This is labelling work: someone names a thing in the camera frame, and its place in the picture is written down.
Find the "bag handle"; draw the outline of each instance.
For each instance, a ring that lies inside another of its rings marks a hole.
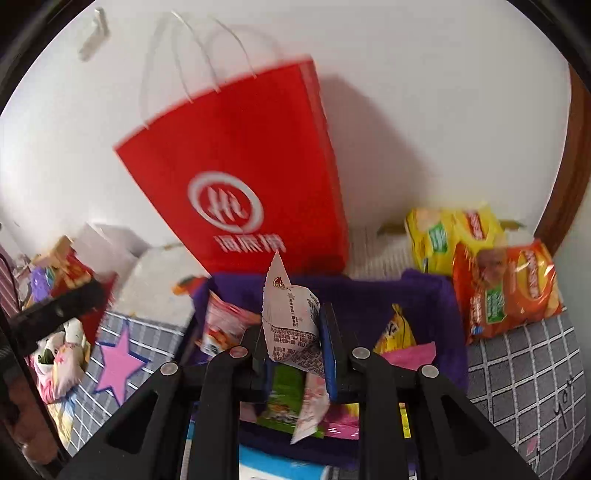
[[[221,91],[221,88],[219,85],[219,80],[217,78],[217,73],[216,73],[215,69],[213,68],[211,58],[207,54],[205,46],[203,45],[203,43],[201,42],[201,40],[199,39],[199,37],[195,33],[195,30],[193,29],[193,27],[185,20],[185,18],[182,15],[180,15],[175,10],[171,10],[169,13],[189,31],[189,33],[191,35],[191,39],[199,47],[199,50],[201,51],[203,59],[205,60],[205,63],[207,64],[207,68],[208,68],[211,78],[212,78],[213,89],[216,91],[216,93],[219,93]],[[233,32],[232,29],[230,29],[227,25],[222,23],[217,18],[215,18],[211,15],[209,15],[208,18],[210,20],[214,21],[215,23],[217,23],[220,27],[222,27],[224,30],[226,30],[230,35],[232,35],[234,37],[234,39],[240,45],[241,50],[244,52],[244,56],[246,57],[246,62],[248,63],[248,67],[252,73],[252,76],[254,78],[256,78],[256,73],[255,73],[254,68],[252,67],[251,59],[248,56],[248,52],[246,51],[246,48],[244,47],[244,44],[242,43],[240,38]],[[142,123],[144,124],[144,127],[146,127],[146,128],[149,128],[149,126],[148,126],[148,106],[147,106],[147,103],[148,103],[148,99],[147,99],[148,80],[151,76],[152,69],[154,67],[154,54],[156,52],[156,49],[158,48],[158,45],[160,45],[160,42],[162,40],[162,35],[164,34],[164,31],[166,30],[167,21],[168,21],[168,17],[163,15],[162,18],[158,21],[158,24],[156,25],[156,28],[154,29],[154,33],[152,33],[152,37],[150,38],[150,43],[149,43],[149,47],[148,47],[148,52],[146,54],[144,69],[142,72],[141,83],[139,86],[139,99],[138,99],[139,114],[142,119]],[[187,100],[190,103],[193,103],[193,99],[191,98],[191,94],[189,94],[189,89],[187,88],[187,83],[184,78],[183,68],[181,66],[180,59],[178,57],[177,39],[178,39],[178,28],[175,28],[173,30],[173,35],[171,37],[171,42],[172,42],[171,48],[172,48],[173,56],[174,56],[174,64],[175,64],[175,67],[177,70],[178,78],[181,81],[183,91],[185,92],[185,96],[187,97]]]

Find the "striped fabric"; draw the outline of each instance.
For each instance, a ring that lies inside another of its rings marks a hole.
[[[0,253],[0,306],[8,318],[20,311],[10,263]]]

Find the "orange snack bag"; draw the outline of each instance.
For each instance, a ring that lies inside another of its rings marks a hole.
[[[552,257],[540,240],[476,255],[458,244],[453,285],[468,344],[564,309]]]

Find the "metal screw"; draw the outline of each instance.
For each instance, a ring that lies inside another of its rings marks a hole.
[[[166,376],[174,375],[176,372],[178,372],[178,365],[174,362],[166,362],[160,367],[160,373]]]
[[[439,370],[435,365],[423,365],[421,373],[427,378],[435,378],[439,375]]]
[[[232,358],[243,358],[248,355],[248,349],[242,345],[233,346],[230,350],[230,356]]]
[[[369,350],[367,350],[363,346],[358,346],[357,348],[353,348],[353,356],[355,358],[360,359],[360,360],[365,360],[366,358],[369,358],[370,354],[371,353],[369,352]]]

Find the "pink star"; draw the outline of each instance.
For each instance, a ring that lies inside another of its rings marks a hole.
[[[129,327],[123,323],[117,345],[99,343],[105,368],[96,384],[95,392],[111,389],[115,400],[121,406],[125,401],[125,386],[128,378],[148,363],[129,351]]]

